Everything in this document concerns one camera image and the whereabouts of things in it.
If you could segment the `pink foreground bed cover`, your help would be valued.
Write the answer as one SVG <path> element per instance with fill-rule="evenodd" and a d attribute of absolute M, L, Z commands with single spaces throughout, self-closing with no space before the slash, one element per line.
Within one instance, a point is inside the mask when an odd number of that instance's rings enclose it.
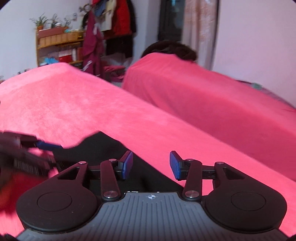
<path fill-rule="evenodd" d="M 96 132 L 120 141 L 173 178 L 172 150 L 205 165 L 226 162 L 281 193 L 280 229 L 295 234 L 295 182 L 218 139 L 105 80 L 65 63 L 32 69 L 1 84 L 1 130 L 26 133 L 65 148 Z"/>

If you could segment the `pink background bed cover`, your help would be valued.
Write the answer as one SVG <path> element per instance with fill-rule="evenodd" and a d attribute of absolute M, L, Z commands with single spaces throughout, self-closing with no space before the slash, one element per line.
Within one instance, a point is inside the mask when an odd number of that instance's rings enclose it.
<path fill-rule="evenodd" d="M 123 89 L 295 179 L 295 109 L 175 55 L 128 68 Z"/>

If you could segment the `wooden shelf with items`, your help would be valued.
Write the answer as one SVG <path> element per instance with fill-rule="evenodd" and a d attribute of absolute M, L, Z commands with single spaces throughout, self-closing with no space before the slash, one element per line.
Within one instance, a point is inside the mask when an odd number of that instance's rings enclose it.
<path fill-rule="evenodd" d="M 66 27 L 36 30 L 37 66 L 65 62 L 82 67 L 82 47 L 85 33 Z"/>

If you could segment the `small green tag on bed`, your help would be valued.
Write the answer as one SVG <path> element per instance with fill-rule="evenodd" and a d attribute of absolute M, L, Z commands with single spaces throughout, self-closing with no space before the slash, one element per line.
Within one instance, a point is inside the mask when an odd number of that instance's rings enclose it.
<path fill-rule="evenodd" d="M 258 83 L 252 83 L 251 87 L 257 90 L 262 90 L 262 86 Z"/>

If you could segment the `potted green plant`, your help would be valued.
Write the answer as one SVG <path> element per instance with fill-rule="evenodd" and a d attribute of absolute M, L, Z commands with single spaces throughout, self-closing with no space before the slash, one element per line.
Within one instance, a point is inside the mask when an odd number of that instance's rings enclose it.
<path fill-rule="evenodd" d="M 30 18 L 30 21 L 34 23 L 37 31 L 40 31 L 40 30 L 43 30 L 44 25 L 48 23 L 49 19 L 45 16 L 45 14 L 42 14 L 38 18 Z"/>

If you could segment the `dark brown garment on bed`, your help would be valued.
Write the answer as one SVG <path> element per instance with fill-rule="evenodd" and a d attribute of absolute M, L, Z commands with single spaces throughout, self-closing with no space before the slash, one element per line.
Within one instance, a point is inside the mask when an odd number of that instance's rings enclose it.
<path fill-rule="evenodd" d="M 190 47 L 176 41 L 164 40 L 149 45 L 142 53 L 142 58 L 151 53 L 163 53 L 176 55 L 178 58 L 186 61 L 196 61 L 197 53 Z"/>

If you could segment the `hanging clothes on rack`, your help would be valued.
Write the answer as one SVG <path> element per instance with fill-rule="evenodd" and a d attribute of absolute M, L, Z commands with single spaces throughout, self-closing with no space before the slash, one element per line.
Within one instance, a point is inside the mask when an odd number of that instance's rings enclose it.
<path fill-rule="evenodd" d="M 109 57 L 121 54 L 133 59 L 133 38 L 137 33 L 132 1 L 92 1 L 82 21 L 85 37 L 82 47 L 83 70 L 103 78 Z"/>

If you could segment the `beige patterned curtain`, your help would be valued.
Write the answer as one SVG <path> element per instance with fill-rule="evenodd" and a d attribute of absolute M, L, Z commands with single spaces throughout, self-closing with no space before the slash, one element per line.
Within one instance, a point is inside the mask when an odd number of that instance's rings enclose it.
<path fill-rule="evenodd" d="M 182 43 L 197 53 L 197 64 L 212 69 L 218 26 L 218 0 L 187 0 Z"/>

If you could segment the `dark window frame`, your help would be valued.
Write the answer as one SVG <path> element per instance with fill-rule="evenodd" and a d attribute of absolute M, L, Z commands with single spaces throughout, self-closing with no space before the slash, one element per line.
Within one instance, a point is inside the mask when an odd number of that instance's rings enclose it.
<path fill-rule="evenodd" d="M 159 13 L 158 41 L 180 42 L 184 26 L 184 0 L 162 0 Z"/>

